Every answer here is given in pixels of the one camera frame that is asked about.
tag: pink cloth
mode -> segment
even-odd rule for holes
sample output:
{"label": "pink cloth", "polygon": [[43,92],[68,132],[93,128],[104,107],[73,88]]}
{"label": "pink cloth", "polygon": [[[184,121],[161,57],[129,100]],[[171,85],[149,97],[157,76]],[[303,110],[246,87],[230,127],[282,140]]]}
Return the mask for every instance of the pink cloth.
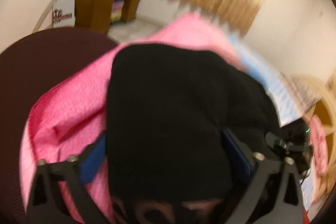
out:
{"label": "pink cloth", "polygon": [[328,146],[322,122],[317,115],[313,115],[309,122],[310,141],[314,147],[315,168],[317,176],[328,171]]}
{"label": "pink cloth", "polygon": [[[191,49],[210,50],[229,64],[241,68],[240,60],[226,36],[196,14],[187,14],[156,35],[144,39]],[[31,109],[20,150],[21,193],[26,208],[36,161],[64,161],[79,154],[105,128],[105,98],[115,55],[131,43],[119,45],[95,62],[43,95]],[[113,211],[107,183],[106,161],[86,189],[99,209],[112,221]],[[71,216],[83,223],[67,186],[60,190]]]}

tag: screw head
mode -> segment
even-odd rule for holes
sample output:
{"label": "screw head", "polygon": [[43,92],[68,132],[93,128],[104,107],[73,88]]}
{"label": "screw head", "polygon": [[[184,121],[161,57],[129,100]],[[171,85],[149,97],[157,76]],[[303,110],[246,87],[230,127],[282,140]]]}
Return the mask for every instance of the screw head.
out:
{"label": "screw head", "polygon": [[295,161],[290,157],[285,157],[285,162],[289,165],[293,165],[295,163]]}
{"label": "screw head", "polygon": [[259,161],[263,161],[265,159],[265,156],[259,152],[254,152],[253,157]]}
{"label": "screw head", "polygon": [[37,161],[37,166],[42,166],[42,165],[45,165],[47,162],[45,161],[45,159],[42,159],[42,160],[38,160]]}
{"label": "screw head", "polygon": [[78,160],[78,157],[76,155],[70,155],[68,158],[67,158],[67,161],[68,162],[74,162]]}

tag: white floor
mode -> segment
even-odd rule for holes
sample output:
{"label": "white floor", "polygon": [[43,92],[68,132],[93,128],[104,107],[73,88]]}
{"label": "white floor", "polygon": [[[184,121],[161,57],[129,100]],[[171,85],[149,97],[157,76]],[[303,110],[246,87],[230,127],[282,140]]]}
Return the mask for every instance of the white floor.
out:
{"label": "white floor", "polygon": [[112,25],[108,32],[108,37],[113,38],[118,42],[127,42],[151,36],[160,29],[161,26],[159,25],[137,19],[130,23],[118,23]]}

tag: pink fabric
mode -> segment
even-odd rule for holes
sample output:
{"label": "pink fabric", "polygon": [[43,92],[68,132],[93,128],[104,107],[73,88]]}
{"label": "pink fabric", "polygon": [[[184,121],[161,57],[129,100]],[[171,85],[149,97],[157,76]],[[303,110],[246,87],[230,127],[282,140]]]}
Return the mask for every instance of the pink fabric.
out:
{"label": "pink fabric", "polygon": [[[210,50],[229,64],[241,68],[240,60],[226,36],[196,14],[187,14],[156,35],[144,39],[191,50]],[[105,128],[105,97],[115,55],[130,43],[122,44],[95,62],[52,88],[31,109],[24,129],[20,151],[20,180],[26,208],[36,161],[64,161],[79,154],[94,142]],[[94,181],[86,185],[88,193],[108,220],[113,211],[107,183],[106,162]],[[60,189],[71,216],[83,223],[67,186]]]}
{"label": "pink fabric", "polygon": [[309,127],[310,141],[314,147],[316,173],[322,176],[328,171],[328,147],[322,122],[317,115],[313,115]]}

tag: red object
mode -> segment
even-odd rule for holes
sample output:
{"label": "red object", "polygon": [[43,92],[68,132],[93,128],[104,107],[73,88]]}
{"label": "red object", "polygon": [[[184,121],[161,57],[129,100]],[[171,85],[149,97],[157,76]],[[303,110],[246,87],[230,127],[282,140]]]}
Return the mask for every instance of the red object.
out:
{"label": "red object", "polygon": [[303,224],[309,224],[309,223],[310,223],[310,221],[309,221],[307,212],[306,212],[306,210],[303,210]]}

